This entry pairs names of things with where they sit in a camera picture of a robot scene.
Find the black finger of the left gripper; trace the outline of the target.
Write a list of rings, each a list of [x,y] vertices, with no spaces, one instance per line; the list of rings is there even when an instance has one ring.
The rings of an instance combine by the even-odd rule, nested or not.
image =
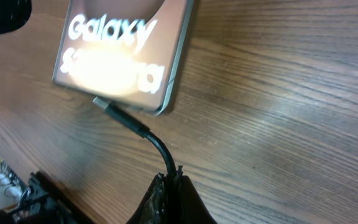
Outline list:
[[[31,13],[31,0],[0,0],[0,35],[24,26]]]

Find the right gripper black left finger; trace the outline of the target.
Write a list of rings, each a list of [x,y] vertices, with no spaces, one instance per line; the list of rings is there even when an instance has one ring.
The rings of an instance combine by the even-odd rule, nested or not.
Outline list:
[[[157,174],[127,224],[164,224],[167,221],[167,177]]]

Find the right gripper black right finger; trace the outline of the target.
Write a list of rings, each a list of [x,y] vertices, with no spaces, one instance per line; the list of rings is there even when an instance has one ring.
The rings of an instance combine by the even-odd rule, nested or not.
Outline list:
[[[212,217],[191,179],[178,166],[172,179],[169,196],[169,223],[174,224],[217,224]]]

